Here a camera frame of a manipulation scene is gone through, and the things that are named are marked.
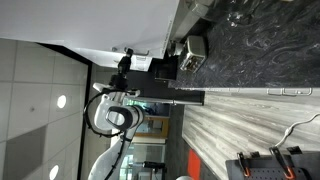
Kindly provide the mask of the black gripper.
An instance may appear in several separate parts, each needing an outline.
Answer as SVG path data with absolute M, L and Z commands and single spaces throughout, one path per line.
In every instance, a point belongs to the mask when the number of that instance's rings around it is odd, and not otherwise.
M 133 55 L 133 50 L 130 48 L 127 48 L 125 52 L 126 56 L 124 56 L 118 63 L 118 72 L 111 76 L 111 80 L 109 82 L 110 86 L 121 90 L 125 90 L 127 88 L 126 74 L 130 71 L 130 57 Z

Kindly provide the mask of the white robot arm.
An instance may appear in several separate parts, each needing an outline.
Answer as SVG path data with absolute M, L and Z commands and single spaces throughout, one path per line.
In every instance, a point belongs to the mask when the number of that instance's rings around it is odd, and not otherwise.
M 142 124 L 145 111 L 139 105 L 124 105 L 126 97 L 138 97 L 138 89 L 128 89 L 127 73 L 130 71 L 134 51 L 124 49 L 125 55 L 118 63 L 116 74 L 108 84 L 94 83 L 98 91 L 83 110 L 83 119 L 88 128 L 99 137 L 112 138 L 116 142 L 104 151 L 94 162 L 88 180 L 118 180 L 124 160 L 138 127 Z

